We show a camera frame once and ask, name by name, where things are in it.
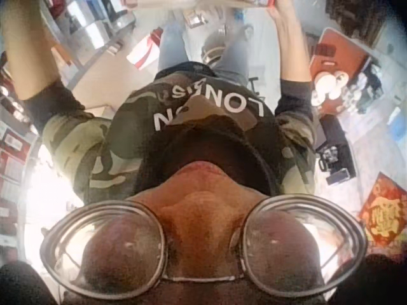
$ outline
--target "lips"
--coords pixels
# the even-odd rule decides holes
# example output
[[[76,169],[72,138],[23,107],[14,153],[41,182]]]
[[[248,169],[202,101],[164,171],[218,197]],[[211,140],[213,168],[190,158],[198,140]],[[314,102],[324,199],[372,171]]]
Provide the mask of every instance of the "lips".
[[[196,162],[189,163],[189,164],[185,165],[184,167],[182,167],[178,172],[176,172],[174,174],[174,176],[180,175],[182,173],[194,172],[197,170],[227,177],[227,174],[225,174],[225,172],[222,171],[222,169],[220,169],[220,167],[216,166],[213,163],[206,162],[206,161],[196,161]]]

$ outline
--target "blue jeans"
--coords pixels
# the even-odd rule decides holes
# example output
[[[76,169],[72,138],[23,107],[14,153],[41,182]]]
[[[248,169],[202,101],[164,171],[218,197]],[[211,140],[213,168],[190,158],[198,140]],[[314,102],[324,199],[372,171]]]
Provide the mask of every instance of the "blue jeans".
[[[249,44],[240,32],[226,46],[212,70],[218,78],[246,87],[249,82],[248,56]],[[158,71],[187,61],[183,30],[177,22],[171,22],[165,26],[161,36]]]

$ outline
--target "eyeglasses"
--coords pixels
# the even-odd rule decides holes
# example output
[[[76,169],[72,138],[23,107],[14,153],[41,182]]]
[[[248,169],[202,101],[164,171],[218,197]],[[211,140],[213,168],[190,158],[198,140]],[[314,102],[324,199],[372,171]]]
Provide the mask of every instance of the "eyeglasses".
[[[162,225],[149,208],[129,201],[104,201],[70,213],[45,236],[40,255],[57,282],[94,299],[134,298],[161,281],[240,278],[274,297],[301,298],[338,286],[366,249],[364,229],[353,216],[328,200],[298,194],[263,200],[247,215],[237,251],[241,273],[234,276],[169,276]]]

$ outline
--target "table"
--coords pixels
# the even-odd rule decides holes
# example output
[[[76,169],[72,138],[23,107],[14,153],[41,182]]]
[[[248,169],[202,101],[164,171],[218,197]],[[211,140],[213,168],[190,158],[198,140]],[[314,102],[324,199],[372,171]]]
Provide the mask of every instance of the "table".
[[[349,75],[350,80],[354,79],[369,58],[368,52],[364,51],[347,36],[332,28],[326,28],[324,30],[319,39],[319,43],[336,46],[336,53],[334,57],[321,55],[314,55],[312,57],[310,64],[312,80],[322,71],[332,74],[336,71],[344,71]],[[323,61],[336,62],[336,66],[323,65]],[[341,106],[342,103],[342,98],[337,98],[336,100],[327,99],[321,105],[320,115],[339,114],[341,111],[338,111],[338,107]]]

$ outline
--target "camouflage shirt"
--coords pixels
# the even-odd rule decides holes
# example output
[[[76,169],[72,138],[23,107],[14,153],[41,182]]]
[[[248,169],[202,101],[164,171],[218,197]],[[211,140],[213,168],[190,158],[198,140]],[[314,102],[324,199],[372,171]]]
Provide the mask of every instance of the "camouflage shirt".
[[[273,115],[247,88],[193,69],[161,73],[111,121],[85,112],[60,81],[27,101],[57,170],[85,203],[124,200],[198,160],[269,196],[313,192],[310,83],[282,80]]]

